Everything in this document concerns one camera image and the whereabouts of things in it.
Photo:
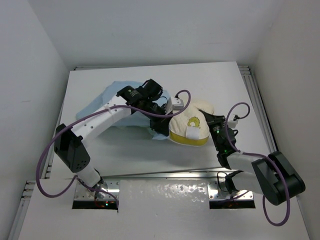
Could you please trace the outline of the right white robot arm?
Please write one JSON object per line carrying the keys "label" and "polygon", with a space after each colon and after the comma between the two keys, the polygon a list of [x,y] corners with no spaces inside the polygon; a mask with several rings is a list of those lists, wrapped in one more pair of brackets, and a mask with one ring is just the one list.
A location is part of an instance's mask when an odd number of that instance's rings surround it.
{"label": "right white robot arm", "polygon": [[206,123],[217,151],[220,165],[231,173],[225,176],[222,190],[233,194],[240,190],[249,190],[262,194],[273,205],[285,202],[286,191],[290,198],[306,190],[301,176],[280,151],[268,156],[250,155],[237,152],[232,144],[236,143],[237,130],[225,127],[223,115],[212,115],[204,112]]}

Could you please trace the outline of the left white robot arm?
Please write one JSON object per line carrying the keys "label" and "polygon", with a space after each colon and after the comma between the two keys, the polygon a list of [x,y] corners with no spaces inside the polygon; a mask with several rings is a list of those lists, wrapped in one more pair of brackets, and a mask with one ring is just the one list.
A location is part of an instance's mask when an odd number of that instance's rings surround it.
{"label": "left white robot arm", "polygon": [[87,151],[89,143],[114,124],[138,112],[149,120],[149,127],[158,134],[169,135],[169,122],[173,117],[174,104],[180,104],[177,97],[170,97],[159,105],[163,88],[153,79],[138,87],[130,85],[118,90],[93,113],[66,126],[56,128],[54,152],[75,174],[77,179],[91,192],[105,193],[101,175],[91,164]]}

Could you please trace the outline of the cream pillow with yellow edge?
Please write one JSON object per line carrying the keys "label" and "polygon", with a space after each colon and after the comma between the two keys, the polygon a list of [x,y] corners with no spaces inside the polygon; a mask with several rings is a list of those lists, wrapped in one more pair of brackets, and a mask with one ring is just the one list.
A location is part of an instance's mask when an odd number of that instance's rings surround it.
{"label": "cream pillow with yellow edge", "polygon": [[210,131],[204,113],[212,115],[214,111],[213,104],[200,99],[192,100],[186,110],[170,120],[169,139],[181,145],[205,145]]}

